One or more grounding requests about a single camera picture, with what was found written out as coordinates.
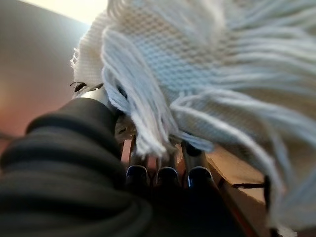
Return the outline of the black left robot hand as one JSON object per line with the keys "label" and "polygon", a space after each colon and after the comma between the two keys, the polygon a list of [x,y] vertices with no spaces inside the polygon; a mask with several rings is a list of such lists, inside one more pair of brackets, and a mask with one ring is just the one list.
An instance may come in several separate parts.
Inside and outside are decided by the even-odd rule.
{"label": "black left robot hand", "polygon": [[101,86],[33,120],[0,159],[3,237],[242,237],[204,167],[183,189],[174,164],[148,184],[121,163],[118,111]]}

